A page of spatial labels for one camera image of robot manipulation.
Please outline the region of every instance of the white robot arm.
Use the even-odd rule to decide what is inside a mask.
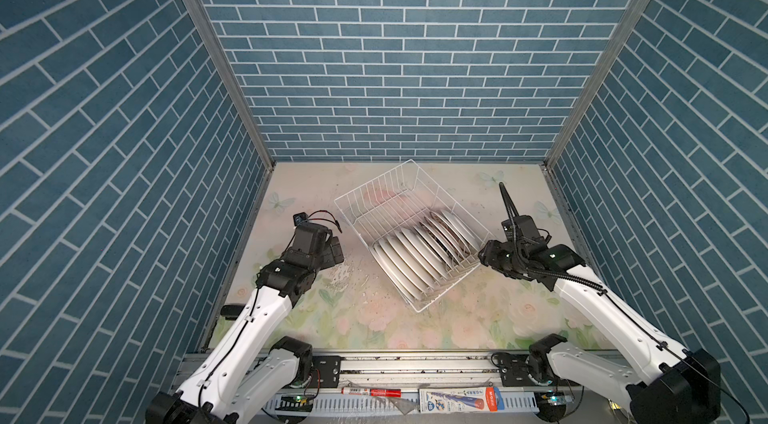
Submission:
[[[339,238],[330,229],[307,222],[306,215],[296,216],[293,245],[264,266],[256,289],[205,362],[173,396],[155,396],[145,413],[147,424],[246,423],[283,387],[308,382],[312,346],[290,337],[272,346],[243,381],[264,342],[310,289],[317,272],[344,261]]]
[[[638,424],[706,424],[720,415],[720,364],[645,320],[565,245],[549,247],[531,216],[519,215],[500,183],[507,241],[488,241],[480,262],[513,279],[536,280],[579,309],[629,362],[584,352],[557,334],[530,347],[532,379],[572,380],[629,410]]]

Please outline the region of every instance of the dish drying rack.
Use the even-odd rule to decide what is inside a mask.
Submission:
[[[480,245],[493,238],[480,221],[412,159],[341,195],[334,202],[369,251],[382,237],[394,235],[404,227],[413,229],[418,226],[430,211],[453,213]],[[395,288],[413,310],[420,313],[480,265],[478,251],[453,263],[447,269],[448,276],[436,279],[435,286],[423,291],[418,299],[403,294],[397,285]]]

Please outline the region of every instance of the cable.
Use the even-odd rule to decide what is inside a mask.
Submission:
[[[317,392],[315,392],[315,396],[312,397],[313,400],[317,399],[317,397],[320,395],[320,370],[315,368],[315,371],[317,371]]]
[[[602,287],[598,283],[592,282],[589,279],[584,279],[583,277],[573,276],[568,273],[564,273],[562,271],[558,272],[558,271],[550,271],[549,269],[530,269],[528,270],[528,273],[534,274],[534,275],[557,277],[559,279],[565,279],[566,281],[573,281],[574,283],[580,284],[582,286],[591,287],[601,295],[608,292],[608,290],[605,289],[605,287]]]
[[[632,318],[632,316],[630,316],[630,315],[627,313],[627,311],[625,311],[625,310],[624,310],[624,308],[622,308],[622,307],[620,307],[618,304],[616,304],[616,301],[614,301],[614,300],[613,300],[613,299],[610,297],[610,295],[609,295],[608,293],[606,293],[606,294],[605,294],[605,296],[608,298],[608,300],[610,301],[610,303],[611,303],[611,304],[613,304],[613,305],[614,305],[614,306],[615,306],[617,309],[619,309],[619,311],[621,311],[621,314],[624,314],[624,316],[625,316],[625,317],[627,317],[627,319],[629,319],[631,323],[633,323],[633,324],[634,324],[635,326],[637,326],[637,327],[638,327],[638,328],[639,328],[641,331],[643,331],[643,333],[645,333],[645,335],[646,335],[646,336],[648,336],[648,337],[649,337],[651,340],[653,340],[654,342],[656,342],[656,343],[658,344],[659,348],[661,348],[661,349],[663,349],[663,350],[667,351],[669,354],[672,354],[672,355],[673,355],[673,356],[674,356],[674,357],[675,357],[675,358],[676,358],[678,361],[680,361],[680,362],[684,363],[686,366],[688,366],[688,368],[689,368],[689,369],[691,369],[691,370],[695,371],[695,372],[696,372],[696,374],[698,374],[699,376],[702,376],[702,377],[703,377],[705,380],[709,381],[709,382],[710,382],[710,383],[711,383],[713,386],[715,386],[715,387],[716,387],[718,390],[720,390],[720,391],[721,391],[723,394],[725,394],[725,395],[726,395],[726,396],[728,396],[728,397],[729,397],[729,398],[730,398],[732,401],[734,401],[734,402],[736,403],[736,405],[739,407],[739,409],[741,409],[741,411],[744,413],[744,416],[746,417],[746,420],[744,421],[744,423],[745,423],[745,424],[749,424],[750,422],[752,422],[752,419],[750,418],[750,414],[748,413],[748,411],[747,411],[747,410],[744,408],[744,406],[741,404],[741,402],[739,402],[739,400],[738,400],[738,399],[736,399],[736,398],[734,397],[734,395],[733,395],[733,394],[731,394],[730,392],[728,392],[728,391],[726,391],[725,389],[723,389],[722,387],[720,387],[720,385],[719,385],[719,384],[717,384],[717,382],[715,382],[715,381],[712,381],[712,380],[711,380],[709,377],[705,376],[703,372],[701,372],[701,371],[697,370],[695,367],[691,366],[691,365],[690,365],[688,362],[685,362],[685,361],[683,360],[683,358],[682,358],[682,357],[678,356],[676,352],[673,352],[673,351],[672,351],[672,350],[671,350],[671,349],[670,349],[670,348],[667,346],[667,343],[666,343],[666,342],[661,342],[661,341],[659,341],[658,339],[656,339],[656,337],[655,337],[655,336],[653,336],[651,333],[649,333],[648,331],[646,331],[644,327],[642,327],[642,326],[641,326],[641,325],[640,325],[640,324],[639,324],[639,323],[638,323],[636,320],[634,320],[634,319]],[[694,357],[693,357],[693,355],[692,355],[692,352],[690,352],[690,351],[686,352],[686,356],[688,356],[690,359],[692,359],[693,361],[695,361],[695,362],[696,362],[696,363],[697,363],[699,366],[701,366],[701,362],[699,362],[699,361],[697,361],[697,360],[695,360],[695,359],[694,359]]]
[[[325,209],[318,209],[317,211],[313,212],[313,213],[312,213],[311,215],[309,215],[308,217],[309,217],[309,218],[311,218],[311,217],[313,217],[314,215],[316,215],[316,214],[317,214],[317,213],[319,213],[319,212],[324,212],[324,213],[326,213],[326,214],[330,215],[330,216],[331,216],[331,218],[333,218],[333,220],[334,220],[334,221],[336,220],[336,217],[333,215],[333,213],[332,213],[331,211],[326,211]]]
[[[293,244],[293,238],[294,238],[294,237],[296,237],[296,235],[295,235],[295,234],[294,234],[293,236],[291,236],[291,237],[290,237],[290,241],[288,241],[288,245],[286,246],[286,248],[285,248],[285,249],[283,249],[283,252],[281,252],[281,253],[280,253],[280,257],[279,257],[279,259],[283,259],[283,257],[285,257],[285,255],[286,255],[286,252],[288,251],[288,248],[289,248],[289,247],[290,247],[290,246]]]
[[[695,371],[696,374],[698,374],[699,376],[702,376],[705,380],[707,380],[709,383],[711,383],[713,386],[715,386],[718,390],[720,390],[723,394],[725,394],[732,401],[734,401],[735,404],[739,407],[739,409],[741,409],[741,411],[744,413],[744,416],[746,417],[746,420],[744,421],[745,424],[750,424],[750,422],[752,422],[751,418],[750,418],[750,414],[748,413],[748,411],[744,408],[744,406],[741,404],[741,402],[739,402],[739,400],[734,397],[733,394],[731,394],[727,390],[723,389],[719,384],[717,384],[717,382],[712,381],[709,377],[705,376],[703,372],[697,370],[695,367],[691,366],[688,362],[685,362],[685,360],[682,357],[678,356],[676,352],[673,352],[668,347],[666,342],[661,342],[658,339],[656,339],[656,337],[654,335],[652,335],[644,327],[642,327],[632,316],[629,315],[629,313],[627,311],[624,310],[623,307],[619,306],[616,303],[616,301],[614,301],[613,298],[610,297],[610,294],[608,293],[608,289],[606,289],[605,287],[599,285],[596,282],[590,281],[589,279],[585,279],[585,278],[579,277],[579,276],[569,275],[568,273],[564,273],[564,272],[549,271],[549,270],[545,270],[545,269],[535,269],[535,270],[532,270],[531,272],[535,273],[535,274],[540,274],[540,275],[543,275],[543,276],[551,276],[551,277],[562,278],[562,279],[565,279],[567,281],[573,281],[573,282],[579,283],[580,285],[591,287],[592,289],[595,289],[601,296],[606,296],[608,298],[608,300],[610,301],[610,303],[613,304],[614,307],[619,309],[621,314],[624,314],[624,316],[627,317],[627,319],[629,319],[629,321],[631,323],[633,323],[638,329],[643,331],[643,333],[646,336],[648,336],[653,342],[656,342],[658,344],[659,349],[666,350],[669,354],[672,354],[672,356],[674,356],[675,359],[677,359],[678,361],[684,363],[691,370]],[[701,366],[701,363],[694,359],[692,352],[687,351],[685,354],[686,354],[687,357],[689,357],[691,360],[695,361],[697,364],[699,364],[699,366]],[[584,388],[583,387],[582,387],[581,397],[582,398],[584,397]],[[573,412],[576,411],[576,409],[574,409],[569,414],[566,414],[566,416],[570,416]]]
[[[254,315],[254,309],[256,308],[256,302],[259,300],[259,290],[260,289],[261,289],[260,287],[256,288],[256,295],[254,297],[254,303],[253,303],[253,305],[251,305],[250,311],[248,311],[248,316],[249,317],[252,317]],[[211,369],[210,372],[208,372],[208,376],[206,376],[206,378],[205,378],[206,381],[208,381],[210,379],[210,377],[214,375],[214,372],[216,372],[216,369],[218,369],[219,366],[221,365],[221,363],[224,362],[227,357],[229,357],[230,352],[232,352],[232,350],[237,345],[237,341],[240,340],[240,336],[243,335],[243,331],[245,331],[245,328],[248,326],[248,323],[249,323],[248,320],[244,321],[243,327],[240,328],[240,332],[237,333],[237,336],[235,337],[235,341],[232,342],[232,347],[230,347],[225,352],[224,357],[219,359],[219,362],[216,363],[216,366],[214,366],[214,368]],[[197,407],[200,410],[203,409],[203,389],[205,389],[204,383],[200,384],[200,391],[197,393]],[[202,412],[202,413],[203,413],[203,418],[205,418],[206,421],[210,422],[210,419],[208,419],[208,412]]]
[[[498,183],[498,189],[502,192],[502,200],[504,201],[504,207],[507,209],[509,220],[511,221],[513,216],[520,216],[518,214],[518,209],[514,207],[514,202],[512,201],[512,198],[509,197],[507,187],[504,186],[503,182]]]
[[[332,221],[331,219],[325,219],[325,218],[307,218],[307,219],[305,219],[302,222],[307,222],[307,221],[326,221],[326,222],[329,222],[332,225],[334,225],[336,227],[336,229],[339,230],[339,233],[343,234],[343,232],[344,232],[344,231],[341,230],[341,226],[339,226],[339,222],[338,221]]]
[[[568,388],[571,389],[571,383],[570,382],[568,383]],[[576,398],[576,396],[574,395],[574,390],[573,389],[571,389],[571,396],[573,396],[574,399]],[[560,419],[561,420],[565,419],[566,417],[569,417],[574,412],[576,412],[578,410],[578,408],[581,406],[581,401],[583,401],[583,400],[584,400],[584,386],[581,387],[581,396],[578,398],[578,402],[576,403],[576,407],[573,408],[572,411],[566,412],[565,415],[562,416]]]
[[[543,232],[547,233],[547,237],[544,238],[544,244],[548,245],[549,241],[552,240],[552,233],[550,233],[546,229],[541,229],[540,227],[536,227],[536,229],[538,229],[539,231],[543,231]]]
[[[277,416],[275,416],[274,414],[270,414],[270,413],[269,413],[269,412],[268,412],[266,409],[264,409],[263,407],[261,408],[261,411],[262,411],[264,414],[267,414],[267,415],[268,415],[269,417],[271,417],[272,419],[275,419],[275,420],[276,420],[276,421],[278,421],[278,422],[282,422],[282,421],[280,420],[280,418],[278,418],[278,417],[277,417]]]

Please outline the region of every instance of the blue tile wall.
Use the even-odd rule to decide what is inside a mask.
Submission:
[[[274,156],[301,161],[541,161],[628,2],[203,1]]]
[[[768,418],[766,12],[652,0],[555,166],[608,283],[713,354],[753,422]]]
[[[263,173],[180,0],[0,0],[0,422],[143,422]]]

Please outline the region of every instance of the table surface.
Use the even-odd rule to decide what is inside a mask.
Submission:
[[[572,246],[537,165],[421,164],[484,226],[504,241],[506,219],[498,192],[504,181],[522,215],[552,233],[552,245]],[[292,215],[327,209],[342,223],[345,261],[321,271],[266,346],[292,336],[321,349],[526,349],[561,333],[585,349],[610,342],[570,304],[538,283],[515,281],[480,266],[422,313],[416,313],[374,261],[333,200],[389,171],[391,163],[294,163],[275,168],[256,217],[227,304],[242,304],[259,269],[275,259],[293,235]],[[219,319],[210,347],[231,321]]]

